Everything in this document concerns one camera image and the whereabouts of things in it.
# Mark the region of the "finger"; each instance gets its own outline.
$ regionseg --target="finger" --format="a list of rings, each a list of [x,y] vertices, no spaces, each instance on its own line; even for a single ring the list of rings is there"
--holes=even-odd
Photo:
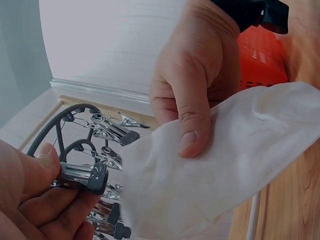
[[[24,171],[24,194],[36,194],[46,189],[58,176],[60,162],[55,148],[50,144],[42,146],[38,158],[20,154]]]
[[[21,200],[20,200],[20,205],[23,204],[24,202],[30,200],[30,199],[33,199],[33,198],[37,198],[37,197],[40,197],[42,194],[46,193],[47,191],[49,191],[51,189],[50,186],[48,186],[47,188],[37,192],[37,193],[32,193],[32,194],[29,194],[29,193],[25,193],[22,195],[21,197]]]
[[[17,226],[2,212],[0,211],[0,239],[1,240],[26,240],[26,237]]]
[[[155,118],[160,125],[178,119],[178,109],[172,87],[161,76],[151,82],[150,103]]]
[[[76,232],[74,240],[92,240],[92,238],[94,237],[94,233],[94,226],[85,221],[81,224],[78,231]]]
[[[75,189],[55,187],[23,203],[19,211],[39,228],[55,220],[76,199],[78,193]]]
[[[61,236],[61,239],[73,238],[99,199],[100,196],[94,196],[88,192],[80,192],[73,203],[56,220],[39,229],[46,236]]]
[[[41,233],[41,231],[39,231],[34,225],[32,225],[18,210],[16,210],[16,213],[12,218],[12,222],[19,228],[19,230],[27,239],[45,239],[45,236]]]
[[[182,158],[193,158],[206,146],[210,137],[211,115],[207,98],[206,73],[186,54],[175,66],[172,86],[180,120]]]

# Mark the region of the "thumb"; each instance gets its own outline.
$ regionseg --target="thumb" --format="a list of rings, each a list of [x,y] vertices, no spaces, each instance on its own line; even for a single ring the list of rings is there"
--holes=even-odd
[[[179,155],[196,157],[210,138],[211,114],[207,97],[204,70],[179,68],[171,83],[180,120],[181,141]]]
[[[48,143],[41,147],[38,158],[21,153],[20,161],[24,172],[24,194],[36,194],[46,189],[60,171],[56,149]]]

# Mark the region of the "white cloth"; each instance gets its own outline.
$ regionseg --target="white cloth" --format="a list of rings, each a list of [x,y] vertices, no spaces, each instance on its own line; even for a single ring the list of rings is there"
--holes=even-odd
[[[303,82],[253,87],[211,115],[212,140],[197,159],[178,157],[178,121],[123,148],[122,206],[135,236],[194,236],[265,187],[320,137],[320,91]]]

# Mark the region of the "white wall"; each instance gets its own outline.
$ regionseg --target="white wall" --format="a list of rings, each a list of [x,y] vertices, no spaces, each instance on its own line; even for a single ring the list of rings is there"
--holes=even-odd
[[[0,128],[25,106],[4,43],[0,24]]]
[[[9,116],[50,87],[52,74],[42,37],[39,0],[0,0],[0,24],[0,109],[13,99],[16,105],[8,116],[1,115],[1,128]]]
[[[54,79],[148,94],[186,0],[40,0]]]

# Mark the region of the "wooden floor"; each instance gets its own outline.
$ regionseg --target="wooden floor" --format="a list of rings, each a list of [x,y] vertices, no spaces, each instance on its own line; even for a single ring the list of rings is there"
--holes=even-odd
[[[280,41],[290,80],[320,89],[320,1],[284,0],[289,34]],[[245,240],[251,200],[234,210],[230,240]],[[320,140],[261,192],[256,240],[320,240]]]

